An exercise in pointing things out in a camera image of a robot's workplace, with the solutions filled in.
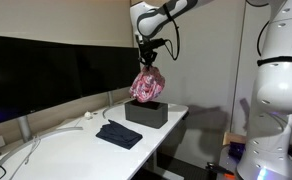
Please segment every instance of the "power cord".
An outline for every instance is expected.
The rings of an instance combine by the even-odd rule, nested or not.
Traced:
[[[0,168],[4,171],[4,174],[0,177],[2,179],[6,175],[6,169],[2,165],[0,165]]]

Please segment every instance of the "pink object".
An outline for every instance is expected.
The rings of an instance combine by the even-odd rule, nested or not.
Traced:
[[[132,97],[139,102],[147,102],[158,97],[164,89],[165,78],[160,74],[157,67],[143,67],[142,71],[135,78],[129,89]]]

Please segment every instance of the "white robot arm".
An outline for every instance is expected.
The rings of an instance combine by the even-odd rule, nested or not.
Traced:
[[[145,2],[133,5],[131,20],[141,57],[151,57],[145,54],[154,53],[153,49],[165,43],[162,39],[152,40],[165,24],[211,1],[171,0],[162,7]],[[292,179],[292,158],[287,154],[292,131],[292,0],[247,2],[256,7],[269,4],[271,16],[258,61],[246,151],[237,166],[237,177],[289,180]]]

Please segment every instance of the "black towel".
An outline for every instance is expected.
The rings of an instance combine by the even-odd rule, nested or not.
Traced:
[[[96,134],[96,137],[126,149],[131,149],[139,140],[143,138],[141,134],[127,129],[115,121],[108,121],[110,124],[103,125],[100,131]]]

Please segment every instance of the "white desk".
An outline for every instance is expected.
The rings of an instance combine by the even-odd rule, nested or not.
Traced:
[[[188,108],[180,105],[168,106],[168,121],[160,129],[154,129],[125,119],[124,105],[106,112],[98,110],[93,119],[83,117],[66,123],[60,128],[82,127],[83,130],[68,131],[46,137],[14,176],[16,180],[126,180],[131,179],[151,154],[162,143],[170,131],[185,115]],[[143,135],[130,150],[111,144],[95,135],[108,119]],[[3,166],[9,179],[22,160],[30,152],[32,145],[18,151]]]

